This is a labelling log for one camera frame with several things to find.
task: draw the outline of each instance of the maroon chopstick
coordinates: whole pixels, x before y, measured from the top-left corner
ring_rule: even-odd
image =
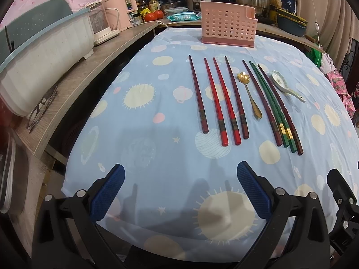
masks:
[[[280,146],[283,144],[283,141],[280,137],[280,133],[279,133],[279,130],[278,130],[278,127],[277,127],[277,124],[275,122],[275,119],[273,117],[273,114],[272,114],[272,111],[270,110],[269,106],[268,106],[268,102],[267,100],[265,99],[264,95],[263,95],[263,92],[261,90],[261,87],[258,85],[256,79],[254,78],[250,68],[247,66],[247,64],[245,63],[244,60],[242,60],[243,64],[245,65],[249,75],[251,76],[252,78],[252,81],[257,89],[257,92],[259,94],[259,97],[261,98],[262,100],[262,103],[263,103],[263,106],[266,110],[266,113],[267,113],[267,116],[268,116],[268,119],[269,119],[269,122],[270,122],[270,125],[272,127],[272,130],[273,130],[273,134],[274,134],[274,138],[275,138],[275,142],[277,143],[277,146]]]
[[[209,78],[209,82],[210,82],[211,89],[212,89],[213,101],[214,101],[214,106],[216,108],[218,125],[219,125],[219,132],[221,134],[222,145],[224,147],[226,147],[226,146],[228,146],[229,142],[228,142],[228,137],[227,137],[227,131],[225,129],[225,124],[224,124],[224,118],[223,118],[223,114],[222,114],[221,105],[219,103],[219,99],[218,99],[218,95],[217,95],[217,91],[216,91],[216,86],[214,84],[213,77],[212,77],[212,74],[211,74],[211,69],[209,68],[209,65],[208,65],[208,62],[207,62],[206,58],[204,58],[204,63],[206,64],[208,78]]]
[[[296,146],[297,146],[297,150],[298,150],[298,155],[301,155],[304,153],[303,151],[303,148],[302,148],[302,144],[300,143],[300,139],[299,139],[299,136],[298,136],[298,133],[297,133],[297,130],[296,130],[296,127],[294,126],[293,124],[293,121],[291,120],[290,118],[290,115],[288,113],[288,110],[287,108],[285,107],[284,103],[283,103],[283,100],[281,99],[281,97],[279,96],[276,88],[274,87],[272,81],[268,78],[267,74],[265,73],[265,71],[263,71],[263,69],[261,68],[260,65],[258,65],[259,69],[261,70],[263,76],[266,78],[270,88],[272,89],[275,97],[277,98],[277,101],[280,105],[280,107],[282,108],[283,110],[283,113],[285,115],[285,118],[287,119],[287,122],[290,126],[290,129],[291,129],[291,132],[293,133],[293,139],[294,139],[294,142],[296,143]]]
[[[191,55],[189,55],[188,57],[190,59],[193,81],[195,83],[195,90],[196,90],[196,96],[197,96],[198,110],[200,112],[202,131],[203,131],[203,133],[208,133],[209,130],[208,130],[206,112],[204,111],[204,105],[203,105],[203,101],[202,101],[200,86],[198,85],[197,75],[196,75],[195,67],[193,66]]]
[[[240,145],[241,142],[242,142],[241,135],[239,134],[237,119],[236,119],[236,116],[235,116],[234,111],[233,111],[232,103],[230,102],[227,87],[226,87],[225,82],[223,80],[223,77],[222,77],[221,71],[219,69],[219,66],[217,64],[216,58],[213,58],[213,62],[214,62],[214,65],[216,67],[216,70],[217,70],[218,78],[219,78],[219,81],[221,83],[221,87],[222,87],[222,90],[223,90],[223,95],[224,95],[225,102],[226,102],[226,105],[227,105],[228,114],[229,114],[230,122],[231,122],[231,125],[232,125],[234,143],[235,143],[235,145]]]
[[[247,120],[245,119],[245,110],[243,109],[241,96],[239,95],[236,80],[234,79],[234,75],[233,75],[232,69],[230,68],[230,65],[229,65],[229,62],[227,60],[227,57],[225,56],[224,59],[225,59],[225,61],[227,63],[227,68],[228,68],[228,72],[229,72],[229,76],[230,76],[230,81],[232,82],[234,95],[236,97],[237,107],[238,107],[238,111],[239,111],[239,119],[241,121],[241,126],[242,126],[243,138],[247,139],[247,138],[249,138],[249,131],[248,131],[248,126],[247,126]]]

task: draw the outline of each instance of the eyeglasses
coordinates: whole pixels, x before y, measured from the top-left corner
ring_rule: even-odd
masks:
[[[46,92],[46,94],[42,97],[42,99],[39,101],[37,106],[31,112],[29,120],[26,125],[26,128],[27,130],[29,130],[29,133],[33,131],[35,126],[42,119],[46,110],[49,108],[49,106],[55,99],[56,94],[57,94],[57,85],[54,85]]]

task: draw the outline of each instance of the white plastic tub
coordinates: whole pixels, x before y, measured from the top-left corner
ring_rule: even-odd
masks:
[[[89,9],[81,9],[29,38],[0,65],[0,97],[26,116],[79,59],[93,54]]]

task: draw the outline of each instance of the red tomato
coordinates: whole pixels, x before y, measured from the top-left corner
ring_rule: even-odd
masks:
[[[163,12],[161,10],[157,10],[154,13],[157,16],[157,19],[162,19],[163,18]]]
[[[145,22],[156,21],[156,20],[157,20],[157,16],[155,13],[147,13],[145,16]]]

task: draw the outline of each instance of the pink plastic utensil holder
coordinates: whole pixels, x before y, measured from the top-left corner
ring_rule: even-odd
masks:
[[[201,2],[202,42],[254,47],[255,9],[244,5]]]

